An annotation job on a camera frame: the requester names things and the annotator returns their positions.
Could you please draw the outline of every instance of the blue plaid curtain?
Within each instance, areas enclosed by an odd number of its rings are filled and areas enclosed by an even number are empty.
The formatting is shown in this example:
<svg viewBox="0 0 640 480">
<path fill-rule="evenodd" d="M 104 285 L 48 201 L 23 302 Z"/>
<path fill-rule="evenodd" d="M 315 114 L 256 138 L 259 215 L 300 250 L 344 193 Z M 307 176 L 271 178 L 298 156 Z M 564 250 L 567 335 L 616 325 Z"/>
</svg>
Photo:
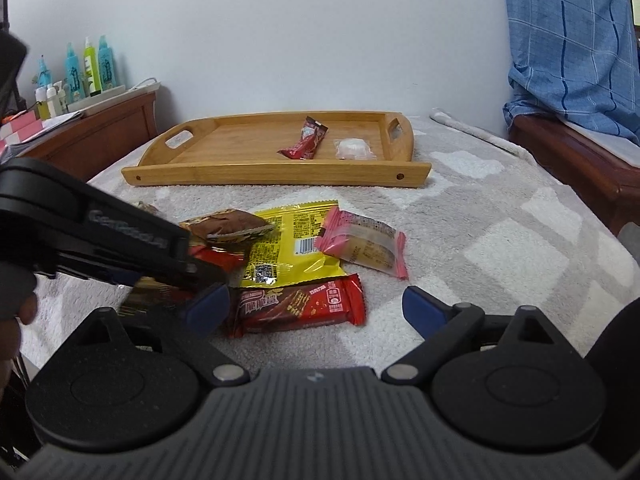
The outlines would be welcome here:
<svg viewBox="0 0 640 480">
<path fill-rule="evenodd" d="M 513 99 L 520 114 L 551 113 L 640 144 L 640 72 L 629 0 L 507 0 Z"/>
</svg>

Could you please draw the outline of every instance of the human hand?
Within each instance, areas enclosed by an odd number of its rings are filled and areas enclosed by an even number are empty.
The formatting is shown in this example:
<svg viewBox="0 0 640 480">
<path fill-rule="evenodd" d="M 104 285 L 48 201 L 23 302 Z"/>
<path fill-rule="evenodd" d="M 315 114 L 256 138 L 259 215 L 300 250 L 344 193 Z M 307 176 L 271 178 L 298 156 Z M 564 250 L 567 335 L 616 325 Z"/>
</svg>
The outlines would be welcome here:
<svg viewBox="0 0 640 480">
<path fill-rule="evenodd" d="M 20 324 L 18 319 L 28 325 L 38 312 L 38 298 L 31 294 L 22 304 L 18 311 L 17 319 L 0 321 L 0 400 L 4 394 L 4 387 L 11 378 L 11 359 L 18 355 L 20 351 Z"/>
</svg>

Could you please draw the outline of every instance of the yellow snack package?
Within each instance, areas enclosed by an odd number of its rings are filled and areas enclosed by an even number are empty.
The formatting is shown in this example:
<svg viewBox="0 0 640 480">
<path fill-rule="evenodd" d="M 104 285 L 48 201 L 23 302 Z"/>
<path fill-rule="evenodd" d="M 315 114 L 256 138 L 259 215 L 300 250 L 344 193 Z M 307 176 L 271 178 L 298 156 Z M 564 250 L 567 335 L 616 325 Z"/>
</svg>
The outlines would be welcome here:
<svg viewBox="0 0 640 480">
<path fill-rule="evenodd" d="M 256 241 L 240 286 L 270 288 L 345 276 L 340 260 L 314 247 L 324 217 L 336 200 L 275 207 L 254 213 L 275 224 Z"/>
</svg>

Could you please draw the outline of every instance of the bamboo serving tray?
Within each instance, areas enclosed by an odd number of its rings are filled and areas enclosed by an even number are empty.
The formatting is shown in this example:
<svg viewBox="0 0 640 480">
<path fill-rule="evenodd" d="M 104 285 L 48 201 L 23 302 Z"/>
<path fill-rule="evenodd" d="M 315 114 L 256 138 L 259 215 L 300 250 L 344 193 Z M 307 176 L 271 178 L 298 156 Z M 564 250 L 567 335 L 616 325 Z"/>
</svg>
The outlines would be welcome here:
<svg viewBox="0 0 640 480">
<path fill-rule="evenodd" d="M 313 160 L 289 160 L 307 116 L 329 127 Z M 334 140 L 365 139 L 378 160 L 338 160 Z M 287 112 L 198 119 L 178 124 L 123 168 L 132 186 L 305 184 L 420 187 L 429 162 L 412 162 L 414 131 L 389 112 Z"/>
</svg>

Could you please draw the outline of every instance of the qr code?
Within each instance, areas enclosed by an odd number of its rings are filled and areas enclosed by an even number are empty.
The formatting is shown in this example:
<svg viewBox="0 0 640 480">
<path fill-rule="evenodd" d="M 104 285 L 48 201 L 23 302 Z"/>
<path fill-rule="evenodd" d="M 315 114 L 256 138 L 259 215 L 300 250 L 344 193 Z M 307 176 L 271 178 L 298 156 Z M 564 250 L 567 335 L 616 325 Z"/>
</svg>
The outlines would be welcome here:
<svg viewBox="0 0 640 480">
<path fill-rule="evenodd" d="M 273 285 L 276 282 L 276 267 L 270 264 L 256 265 L 254 269 L 254 282 Z"/>
<path fill-rule="evenodd" d="M 311 254 L 315 253 L 317 249 L 314 247 L 315 236 L 310 238 L 296 238 L 294 245 L 294 254 Z"/>
</svg>

